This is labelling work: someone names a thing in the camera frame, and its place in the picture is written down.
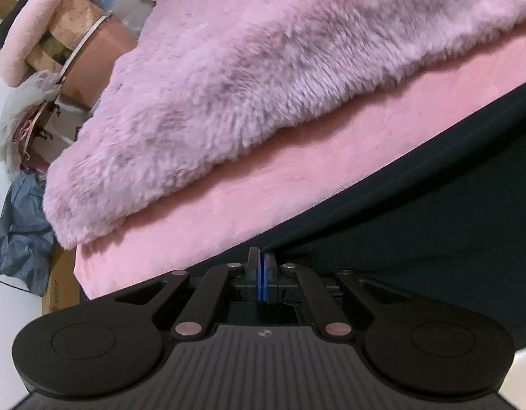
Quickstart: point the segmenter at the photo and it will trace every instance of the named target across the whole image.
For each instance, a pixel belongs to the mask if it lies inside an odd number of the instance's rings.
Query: metal pin
[[[202,325],[196,322],[182,322],[176,325],[176,333],[182,336],[195,336],[202,331]]]
[[[326,325],[326,333],[332,336],[346,336],[351,331],[352,327],[344,322],[332,322]]]

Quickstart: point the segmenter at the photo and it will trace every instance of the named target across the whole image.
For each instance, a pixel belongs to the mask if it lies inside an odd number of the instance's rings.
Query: logo
[[[272,331],[265,328],[265,330],[259,330],[258,335],[261,336],[262,338],[268,338],[272,336]]]

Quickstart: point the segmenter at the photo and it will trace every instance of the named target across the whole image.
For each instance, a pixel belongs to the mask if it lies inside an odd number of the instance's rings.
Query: brown cardboard
[[[73,276],[75,251],[55,247],[49,286],[43,296],[43,315],[79,303],[79,284]]]

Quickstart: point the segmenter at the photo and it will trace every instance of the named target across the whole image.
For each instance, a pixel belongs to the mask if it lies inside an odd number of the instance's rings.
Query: pink plush toy
[[[43,37],[61,1],[29,0],[16,17],[0,50],[0,74],[8,86],[18,86],[26,75],[26,57]]]

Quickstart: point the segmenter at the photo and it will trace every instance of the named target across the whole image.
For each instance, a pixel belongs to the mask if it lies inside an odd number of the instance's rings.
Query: pink blanket
[[[400,87],[285,129],[77,250],[91,298],[186,268],[352,186],[526,81],[526,25]]]
[[[281,128],[523,21],[526,0],[160,0],[51,165],[46,217],[65,248],[90,242]]]

